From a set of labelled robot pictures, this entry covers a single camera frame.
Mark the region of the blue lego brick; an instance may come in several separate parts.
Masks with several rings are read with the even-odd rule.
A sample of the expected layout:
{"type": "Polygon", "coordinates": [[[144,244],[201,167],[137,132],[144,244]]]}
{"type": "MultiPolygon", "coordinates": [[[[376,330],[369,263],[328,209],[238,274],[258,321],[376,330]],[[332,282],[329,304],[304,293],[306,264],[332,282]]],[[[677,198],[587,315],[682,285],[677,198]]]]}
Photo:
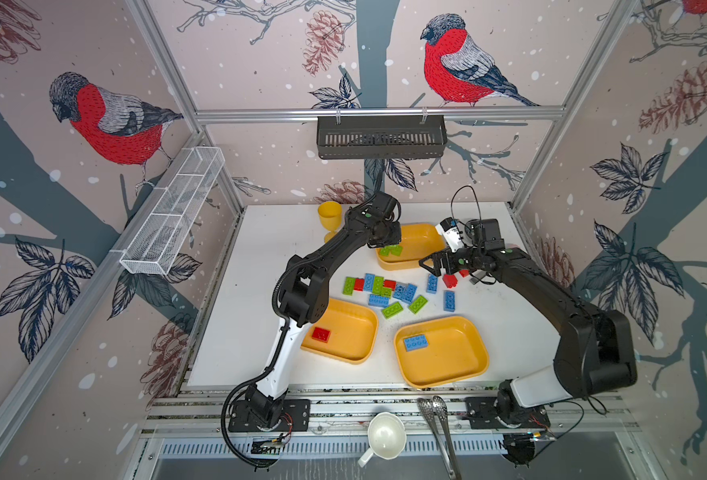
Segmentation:
{"type": "Polygon", "coordinates": [[[427,290],[427,293],[436,294],[437,290],[439,290],[439,277],[429,274],[429,276],[427,276],[427,288],[425,288],[425,290],[427,290]]]}
{"type": "Polygon", "coordinates": [[[443,310],[455,312],[455,293],[451,290],[443,292],[443,310]]]}
{"type": "Polygon", "coordinates": [[[425,337],[425,334],[421,334],[405,338],[403,340],[403,346],[405,346],[405,351],[412,352],[427,348],[427,346],[429,346],[429,342],[427,342],[427,337],[425,337]]]}

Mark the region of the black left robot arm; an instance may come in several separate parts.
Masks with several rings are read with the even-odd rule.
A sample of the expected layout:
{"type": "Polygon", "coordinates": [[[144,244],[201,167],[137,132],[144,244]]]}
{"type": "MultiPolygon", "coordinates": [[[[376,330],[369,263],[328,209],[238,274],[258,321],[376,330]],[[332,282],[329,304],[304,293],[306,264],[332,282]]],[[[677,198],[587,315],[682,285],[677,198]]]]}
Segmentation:
{"type": "Polygon", "coordinates": [[[257,424],[276,426],[302,337],[328,309],[333,275],[359,248],[400,244],[400,219],[399,201],[385,192],[375,192],[348,210],[343,226],[324,246],[304,257],[291,257],[272,293],[273,312],[283,320],[274,352],[260,375],[232,389],[223,405],[223,420],[231,417],[238,399],[243,398],[257,424]]]}

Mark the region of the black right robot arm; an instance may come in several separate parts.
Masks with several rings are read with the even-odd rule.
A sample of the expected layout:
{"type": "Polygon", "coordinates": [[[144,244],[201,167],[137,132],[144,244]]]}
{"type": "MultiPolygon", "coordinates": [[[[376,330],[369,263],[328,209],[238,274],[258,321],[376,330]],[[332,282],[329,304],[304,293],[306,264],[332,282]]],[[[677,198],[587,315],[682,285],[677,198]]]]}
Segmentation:
{"type": "Polygon", "coordinates": [[[447,247],[421,260],[435,276],[481,271],[529,301],[559,333],[553,364],[503,382],[497,390],[499,421],[517,426],[549,404],[587,399],[637,383],[631,322],[617,310],[585,302],[555,282],[527,252],[505,245],[499,222],[445,218],[435,226],[447,247]]]}

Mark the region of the yellow tray far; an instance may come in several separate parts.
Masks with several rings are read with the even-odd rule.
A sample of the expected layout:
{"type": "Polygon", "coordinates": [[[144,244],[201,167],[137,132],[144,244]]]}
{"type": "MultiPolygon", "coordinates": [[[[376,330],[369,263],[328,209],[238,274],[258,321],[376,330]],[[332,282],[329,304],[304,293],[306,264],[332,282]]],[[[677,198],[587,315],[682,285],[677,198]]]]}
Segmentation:
{"type": "Polygon", "coordinates": [[[379,266],[387,271],[419,268],[419,262],[435,252],[445,248],[445,240],[437,233],[435,226],[427,223],[401,226],[401,254],[387,255],[377,252],[379,266]]]}

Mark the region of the yellow tray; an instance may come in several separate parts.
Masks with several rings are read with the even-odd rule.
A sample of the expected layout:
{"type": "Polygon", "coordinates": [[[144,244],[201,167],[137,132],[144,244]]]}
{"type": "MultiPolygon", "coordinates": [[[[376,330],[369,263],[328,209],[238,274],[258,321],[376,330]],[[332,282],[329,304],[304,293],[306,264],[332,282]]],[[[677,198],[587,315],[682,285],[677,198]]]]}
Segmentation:
{"type": "Polygon", "coordinates": [[[373,352],[378,331],[379,318],[371,308],[331,299],[326,313],[306,335],[301,350],[349,364],[362,364],[373,352]],[[312,339],[315,327],[332,332],[328,343],[312,339]]]}
{"type": "Polygon", "coordinates": [[[473,322],[449,316],[403,326],[396,334],[395,355],[407,385],[425,390],[483,375],[489,368],[487,347],[473,322]],[[405,351],[403,340],[425,334],[429,346],[405,351]]]}
{"type": "Polygon", "coordinates": [[[401,254],[387,255],[377,252],[379,266],[387,271],[419,268],[419,262],[435,252],[445,248],[445,240],[437,233],[435,226],[427,223],[401,226],[401,254]]]}

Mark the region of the yellow plastic goblet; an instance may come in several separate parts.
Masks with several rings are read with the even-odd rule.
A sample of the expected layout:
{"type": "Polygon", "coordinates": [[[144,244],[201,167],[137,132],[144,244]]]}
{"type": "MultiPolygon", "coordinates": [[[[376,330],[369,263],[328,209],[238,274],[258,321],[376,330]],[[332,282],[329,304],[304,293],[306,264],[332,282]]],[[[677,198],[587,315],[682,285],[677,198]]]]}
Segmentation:
{"type": "Polygon", "coordinates": [[[329,242],[338,233],[343,223],[343,206],[335,201],[326,201],[318,208],[320,222],[327,230],[324,241],[329,242]]]}

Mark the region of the yellow tray near right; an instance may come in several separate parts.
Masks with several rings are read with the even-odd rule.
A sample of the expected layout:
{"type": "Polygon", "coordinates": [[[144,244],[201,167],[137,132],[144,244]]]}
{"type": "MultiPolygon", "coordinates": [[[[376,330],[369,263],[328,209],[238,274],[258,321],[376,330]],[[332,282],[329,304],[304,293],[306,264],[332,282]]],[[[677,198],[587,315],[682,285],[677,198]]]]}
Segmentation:
{"type": "Polygon", "coordinates": [[[449,316],[403,326],[396,334],[395,355],[407,385],[425,390],[483,375],[489,368],[487,347],[473,322],[449,316]],[[425,334],[429,346],[405,351],[403,340],[425,334]]]}

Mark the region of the yellow tray near left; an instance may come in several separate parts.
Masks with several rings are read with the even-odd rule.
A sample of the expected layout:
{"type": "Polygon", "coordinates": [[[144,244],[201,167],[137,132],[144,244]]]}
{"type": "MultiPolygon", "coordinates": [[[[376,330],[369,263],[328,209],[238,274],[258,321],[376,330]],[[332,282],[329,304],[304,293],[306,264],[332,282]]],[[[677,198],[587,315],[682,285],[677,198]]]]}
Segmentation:
{"type": "Polygon", "coordinates": [[[306,335],[301,350],[349,364],[362,364],[373,352],[378,331],[379,318],[371,308],[331,299],[326,313],[306,335]],[[332,332],[328,343],[312,339],[315,327],[332,332]]]}

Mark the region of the metal tongs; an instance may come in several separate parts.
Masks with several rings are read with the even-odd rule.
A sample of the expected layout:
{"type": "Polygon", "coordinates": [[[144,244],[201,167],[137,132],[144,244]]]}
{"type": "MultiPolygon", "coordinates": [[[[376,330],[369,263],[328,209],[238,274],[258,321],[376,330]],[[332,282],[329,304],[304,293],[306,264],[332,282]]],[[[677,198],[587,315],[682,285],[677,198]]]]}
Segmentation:
{"type": "Polygon", "coordinates": [[[431,399],[419,398],[417,407],[421,416],[425,419],[425,423],[429,426],[429,430],[435,437],[437,449],[443,458],[445,470],[449,479],[461,480],[461,472],[457,465],[457,454],[455,454],[455,446],[451,439],[451,431],[449,431],[449,410],[443,398],[435,395],[431,399]]]}

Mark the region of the white measuring cup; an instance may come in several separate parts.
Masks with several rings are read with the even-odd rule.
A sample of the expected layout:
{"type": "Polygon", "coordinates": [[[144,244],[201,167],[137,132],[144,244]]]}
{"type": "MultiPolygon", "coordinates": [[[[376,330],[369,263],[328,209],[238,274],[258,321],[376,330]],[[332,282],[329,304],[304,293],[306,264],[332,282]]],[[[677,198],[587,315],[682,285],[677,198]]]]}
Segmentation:
{"type": "Polygon", "coordinates": [[[367,451],[357,460],[364,468],[374,457],[393,460],[399,457],[407,446],[405,425],[397,415],[389,412],[377,414],[367,428],[367,451]]]}

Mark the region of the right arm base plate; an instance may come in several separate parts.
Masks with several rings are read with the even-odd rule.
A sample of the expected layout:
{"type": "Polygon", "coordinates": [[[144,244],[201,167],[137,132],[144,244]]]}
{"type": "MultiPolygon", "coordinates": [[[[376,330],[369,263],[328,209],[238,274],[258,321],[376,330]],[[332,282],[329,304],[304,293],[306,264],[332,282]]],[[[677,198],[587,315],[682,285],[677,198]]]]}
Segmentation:
{"type": "Polygon", "coordinates": [[[551,421],[545,407],[521,407],[493,397],[465,398],[465,420],[473,430],[549,429],[551,421]]]}

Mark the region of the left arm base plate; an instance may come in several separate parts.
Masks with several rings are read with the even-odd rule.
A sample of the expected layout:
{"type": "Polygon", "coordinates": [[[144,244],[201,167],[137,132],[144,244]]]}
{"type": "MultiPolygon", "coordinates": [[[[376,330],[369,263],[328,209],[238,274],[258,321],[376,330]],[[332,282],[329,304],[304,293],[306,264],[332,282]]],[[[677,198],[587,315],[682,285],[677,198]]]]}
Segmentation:
{"type": "Polygon", "coordinates": [[[266,408],[252,405],[247,400],[234,403],[226,414],[230,433],[306,432],[311,416],[311,401],[283,400],[266,408]]]}

